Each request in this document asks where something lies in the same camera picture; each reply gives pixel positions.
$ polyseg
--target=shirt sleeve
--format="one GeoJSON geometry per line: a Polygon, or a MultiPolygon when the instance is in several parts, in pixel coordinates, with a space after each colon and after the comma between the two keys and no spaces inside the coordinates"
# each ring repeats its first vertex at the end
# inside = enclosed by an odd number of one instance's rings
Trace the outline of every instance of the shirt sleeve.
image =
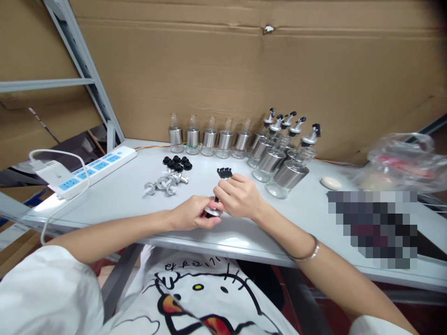
{"type": "Polygon", "coordinates": [[[407,330],[386,320],[374,316],[363,315],[352,323],[349,335],[412,335],[407,330]]]}
{"type": "Polygon", "coordinates": [[[38,249],[0,282],[2,334],[97,334],[103,320],[93,270],[63,247],[38,249]]]}

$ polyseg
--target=power strip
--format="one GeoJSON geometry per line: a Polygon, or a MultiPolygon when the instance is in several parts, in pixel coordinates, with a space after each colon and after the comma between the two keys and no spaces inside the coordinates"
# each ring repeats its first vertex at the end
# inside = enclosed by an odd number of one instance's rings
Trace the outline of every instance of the power strip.
{"type": "Polygon", "coordinates": [[[132,148],[119,147],[104,157],[88,164],[86,166],[87,171],[84,171],[84,168],[82,167],[72,173],[73,177],[71,179],[57,187],[54,185],[48,185],[48,187],[59,197],[67,200],[72,199],[85,189],[87,184],[86,173],[90,176],[90,185],[93,185],[135,158],[136,155],[136,151],[132,148]]]}

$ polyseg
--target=metal shelf frame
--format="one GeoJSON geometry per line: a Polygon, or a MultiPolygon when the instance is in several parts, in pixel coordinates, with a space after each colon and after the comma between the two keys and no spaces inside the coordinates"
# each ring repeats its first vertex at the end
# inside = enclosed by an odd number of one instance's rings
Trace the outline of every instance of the metal shelf frame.
{"type": "MultiPolygon", "coordinates": [[[[107,151],[111,151],[116,146],[115,136],[118,136],[119,140],[123,142],[125,140],[124,133],[108,99],[70,3],[68,0],[43,0],[43,2],[80,78],[4,81],[0,82],[0,93],[84,85],[107,128],[107,151]]],[[[0,192],[0,216],[19,221],[29,209],[19,201],[0,192]]]]}

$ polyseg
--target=person's left hand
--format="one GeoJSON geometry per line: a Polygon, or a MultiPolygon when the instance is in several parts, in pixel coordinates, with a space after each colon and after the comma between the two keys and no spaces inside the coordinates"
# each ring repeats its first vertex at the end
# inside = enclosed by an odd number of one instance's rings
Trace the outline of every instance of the person's left hand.
{"type": "Polygon", "coordinates": [[[206,218],[203,210],[214,197],[193,195],[184,203],[169,211],[172,230],[193,230],[195,228],[212,229],[222,220],[220,217],[206,218]]]}

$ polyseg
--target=soap bar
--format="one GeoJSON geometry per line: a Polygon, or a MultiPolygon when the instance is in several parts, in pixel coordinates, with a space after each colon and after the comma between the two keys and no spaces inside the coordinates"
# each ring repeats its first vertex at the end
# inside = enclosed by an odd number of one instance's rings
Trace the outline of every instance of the soap bar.
{"type": "Polygon", "coordinates": [[[341,183],[338,180],[333,179],[331,177],[321,178],[320,182],[323,184],[323,186],[326,186],[328,189],[334,191],[341,189],[341,183]]]}

